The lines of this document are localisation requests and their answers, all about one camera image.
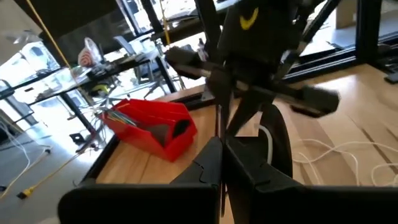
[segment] yellow wire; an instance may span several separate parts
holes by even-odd
[[[26,194],[26,196],[29,197],[29,196],[33,193],[33,191],[34,191],[38,186],[40,186],[41,184],[43,184],[43,183],[44,183],[46,180],[48,180],[49,178],[53,177],[56,173],[60,172],[60,170],[62,170],[62,169],[63,169],[66,165],[68,165],[71,161],[73,161],[73,160],[76,159],[77,157],[81,156],[82,154],[87,153],[87,152],[91,152],[91,151],[92,151],[92,150],[83,151],[83,152],[81,152],[81,153],[79,153],[79,154],[74,155],[72,158],[70,158],[70,159],[67,160],[64,164],[62,164],[62,166],[60,166],[56,171],[52,172],[50,175],[44,177],[44,178],[43,178],[41,181],[39,181],[37,184],[35,184],[35,185],[29,187],[29,188],[26,189],[26,190],[23,190],[22,192],[24,192],[24,193]]]
[[[169,36],[169,31],[167,30],[167,21],[166,17],[164,16],[164,10],[163,10],[163,5],[162,5],[162,0],[159,0],[160,2],[160,9],[162,11],[162,19],[163,19],[163,26],[164,26],[164,34],[166,36],[166,43],[167,45],[170,45],[170,36]]]
[[[32,2],[31,2],[30,0],[26,0],[26,2],[28,3],[30,9],[31,9],[31,10],[33,11],[33,13],[35,14],[37,20],[39,20],[40,25],[42,25],[42,27],[43,27],[45,33],[46,33],[46,34],[48,35],[48,37],[50,38],[50,40],[51,40],[51,42],[53,43],[53,45],[55,46],[57,52],[61,55],[61,58],[62,58],[63,62],[65,62],[65,65],[67,65],[67,67],[69,68],[70,74],[71,74],[73,80],[75,81],[76,85],[78,86],[78,89],[81,91],[81,94],[83,94],[84,97],[85,97],[90,103],[92,103],[92,102],[91,102],[91,98],[87,95],[87,93],[86,93],[83,89],[80,88],[80,85],[78,84],[77,79],[76,79],[75,76],[73,76],[73,74],[72,74],[72,67],[70,66],[68,60],[65,58],[64,54],[63,54],[62,51],[60,50],[58,44],[55,42],[55,40],[54,40],[54,38],[52,37],[50,31],[47,29],[47,26],[44,24],[42,18],[41,18],[41,17],[39,16],[39,14],[37,13],[37,11],[36,11],[35,7],[33,6]]]
[[[11,183],[7,186],[7,189],[0,195],[0,199],[5,197],[8,193],[8,190],[12,187],[12,185],[26,172],[28,172],[33,166],[36,166],[39,162],[41,162],[45,156],[42,156],[40,159],[37,159],[32,165],[30,165],[24,172],[21,172],[14,180],[11,181]]]

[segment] red box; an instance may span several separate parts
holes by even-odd
[[[146,125],[168,124],[171,130],[174,129],[177,121],[181,119],[189,120],[190,124],[186,131],[176,138],[172,139],[171,131],[169,131],[170,134],[167,135],[165,146],[163,147],[149,131],[108,119],[106,113],[102,117],[104,123],[115,132],[120,140],[170,162],[176,160],[190,147],[193,142],[193,136],[197,133],[195,123],[182,103],[122,100],[113,107],[113,110],[120,111],[133,120]]]

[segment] table leg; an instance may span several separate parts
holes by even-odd
[[[76,117],[83,123],[83,125],[87,128],[87,130],[93,134],[95,132],[95,128],[91,125],[91,123],[86,119],[83,113],[79,110],[79,107],[73,102],[73,100],[69,97],[68,93],[61,93],[61,99],[69,106],[69,108],[74,112]]]
[[[156,63],[157,66],[159,67],[160,72],[162,73],[162,76],[164,80],[166,81],[167,86],[169,87],[169,90],[171,93],[175,93],[177,89],[175,88],[172,79],[169,76],[169,73],[167,72],[166,65],[164,61],[162,60],[161,57],[156,57]]]

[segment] black mount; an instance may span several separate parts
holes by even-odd
[[[272,104],[281,98],[295,112],[314,118],[336,111],[336,92],[313,86],[291,88],[281,80],[340,1],[328,0],[307,24],[322,0],[241,0],[229,9],[222,32],[212,19],[217,17],[213,1],[195,2],[206,33],[208,60],[179,48],[166,52],[166,59],[179,75],[207,77],[217,105],[216,137],[170,184],[103,185],[88,179],[61,199],[61,222],[117,223],[133,218],[138,223],[219,223],[227,190],[234,222],[239,224],[307,221],[309,212],[322,218],[380,218],[377,211],[387,211],[388,202],[398,200],[396,189],[310,187],[292,179],[287,128]],[[243,29],[242,18],[250,23],[255,10],[257,19]],[[228,124],[234,94],[242,98]],[[260,125],[272,136],[271,164],[266,134],[235,137],[258,111],[262,111]]]

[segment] wooden table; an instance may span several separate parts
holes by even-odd
[[[302,159],[299,152],[308,158],[316,158],[326,151],[325,146],[315,143],[302,143],[300,139],[317,139],[333,147],[350,141],[379,142],[398,149],[398,89],[383,80],[379,70],[360,65],[336,73],[331,73],[297,85],[317,84],[327,89],[338,90],[341,103],[338,111],[329,116],[312,119],[291,112],[281,102],[275,104],[285,118],[289,131],[294,159]],[[200,92],[202,86],[166,96],[160,100],[173,100],[183,95]],[[120,142],[96,182],[102,184],[143,184],[169,183],[181,173],[199,153],[209,138],[214,135],[215,107],[209,106],[191,111],[198,128],[195,142],[191,148],[174,163],[170,163]],[[261,114],[256,114],[240,130],[240,136],[254,136],[257,130],[254,124],[259,122]],[[361,185],[372,185],[371,169],[387,162],[397,162],[398,153],[379,146],[347,146],[348,151],[359,162],[359,180]],[[314,164],[319,183],[309,165],[293,164],[294,179],[306,184],[355,185],[355,165],[353,158],[334,152]],[[379,184],[392,181],[398,169],[386,167],[376,173]],[[233,223],[229,206],[221,223]]]

